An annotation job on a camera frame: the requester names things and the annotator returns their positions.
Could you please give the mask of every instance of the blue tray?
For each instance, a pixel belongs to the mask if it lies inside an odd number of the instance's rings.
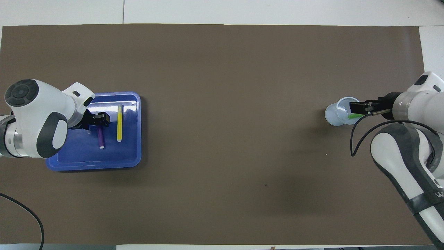
[[[117,142],[117,105],[123,105],[122,141]],[[103,127],[105,149],[99,148],[96,126],[90,130],[68,129],[66,142],[46,166],[54,171],[129,168],[142,158],[140,97],[135,92],[95,94],[91,113],[106,112],[111,124]]]

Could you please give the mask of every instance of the purple marker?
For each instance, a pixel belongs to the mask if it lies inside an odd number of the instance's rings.
[[[97,136],[99,137],[99,148],[105,148],[105,139],[103,138],[102,126],[97,126]]]

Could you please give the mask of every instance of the black cable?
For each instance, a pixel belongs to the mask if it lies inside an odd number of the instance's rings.
[[[31,209],[29,209],[27,206],[23,205],[21,202],[17,201],[16,199],[14,199],[14,198],[12,198],[12,197],[9,197],[9,196],[6,195],[6,194],[2,194],[2,193],[0,193],[0,196],[3,197],[3,198],[5,198],[5,199],[7,199],[7,200],[12,201],[13,203],[15,203],[15,204],[17,204],[17,205],[19,205],[19,206],[21,206],[24,210],[26,210],[28,213],[30,213],[30,214],[34,217],[34,219],[36,219],[36,221],[37,221],[37,223],[39,224],[39,227],[40,227],[40,232],[42,233],[42,240],[41,240],[41,242],[40,242],[40,248],[39,248],[39,250],[42,250],[42,248],[43,248],[43,243],[45,242],[45,232],[43,231],[43,224],[42,224],[42,222],[40,221],[40,219],[39,219],[39,217],[37,216],[37,214],[35,214]]]
[[[387,124],[390,124],[390,123],[411,123],[411,124],[416,124],[416,125],[422,126],[422,127],[426,128],[426,129],[430,130],[433,134],[435,134],[436,136],[439,137],[438,133],[437,133],[434,129],[432,129],[431,127],[427,126],[426,124],[422,124],[422,123],[417,122],[417,121],[411,121],[411,120],[393,120],[393,121],[386,121],[386,122],[380,123],[380,124],[378,124],[378,125],[372,127],[372,128],[369,129],[367,132],[365,132],[365,134],[361,137],[361,139],[359,140],[358,144],[356,145],[355,150],[353,150],[353,133],[354,133],[354,131],[355,131],[356,126],[358,125],[358,123],[359,123],[361,120],[363,120],[364,118],[369,117],[369,116],[371,116],[371,115],[373,115],[373,114],[367,114],[367,115],[364,115],[363,117],[359,118],[359,120],[358,120],[358,121],[355,123],[355,125],[353,126],[352,133],[350,134],[350,154],[351,154],[352,156],[355,156],[355,155],[356,155],[356,153],[357,153],[357,151],[358,151],[358,149],[359,149],[359,146],[361,145],[361,143],[364,141],[364,139],[365,139],[365,138],[366,138],[371,132],[373,132],[375,129],[377,129],[377,128],[381,127],[381,126],[384,126],[384,125],[387,125]]]

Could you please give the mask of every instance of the black strap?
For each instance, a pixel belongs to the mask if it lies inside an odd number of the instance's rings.
[[[413,215],[422,210],[444,202],[444,188],[424,192],[406,203]]]

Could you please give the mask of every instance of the plastic cup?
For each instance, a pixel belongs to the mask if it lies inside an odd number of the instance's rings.
[[[333,126],[341,126],[343,124],[355,124],[359,117],[349,119],[348,116],[350,112],[350,102],[358,101],[354,97],[344,97],[340,99],[337,103],[333,103],[325,109],[325,119]]]

